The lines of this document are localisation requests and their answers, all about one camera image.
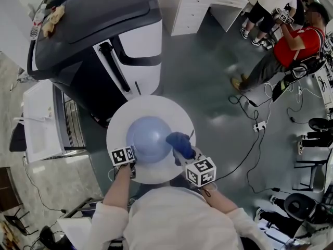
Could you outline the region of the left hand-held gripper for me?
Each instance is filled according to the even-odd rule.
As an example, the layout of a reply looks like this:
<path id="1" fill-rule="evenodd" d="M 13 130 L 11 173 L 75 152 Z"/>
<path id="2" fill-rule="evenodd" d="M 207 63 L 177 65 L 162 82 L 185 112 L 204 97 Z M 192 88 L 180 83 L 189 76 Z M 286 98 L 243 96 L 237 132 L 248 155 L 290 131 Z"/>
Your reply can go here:
<path id="1" fill-rule="evenodd" d="M 137 158 L 135 155 L 134 146 L 126 146 L 123 148 L 117 148 L 111 151 L 111 161 L 114 169 L 116 170 L 114 173 L 114 178 L 116 178 L 118 174 L 118 170 L 122 166 L 129 166 L 131 169 L 131 179 L 136 178 L 136 168 L 135 165 L 137 163 Z"/>

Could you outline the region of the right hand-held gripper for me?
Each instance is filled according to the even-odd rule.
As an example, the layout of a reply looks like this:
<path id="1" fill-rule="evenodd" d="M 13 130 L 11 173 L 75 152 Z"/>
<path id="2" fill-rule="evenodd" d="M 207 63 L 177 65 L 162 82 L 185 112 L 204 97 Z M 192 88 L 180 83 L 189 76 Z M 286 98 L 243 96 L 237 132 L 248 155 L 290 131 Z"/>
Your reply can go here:
<path id="1" fill-rule="evenodd" d="M 175 148 L 172 149 L 175 164 L 185 166 L 186 179 L 196 187 L 203 187 L 216 180 L 216 165 L 210 157 L 206 157 L 202 151 L 192 146 L 195 153 L 194 159 L 199 159 L 191 164 L 186 164 L 184 156 Z"/>

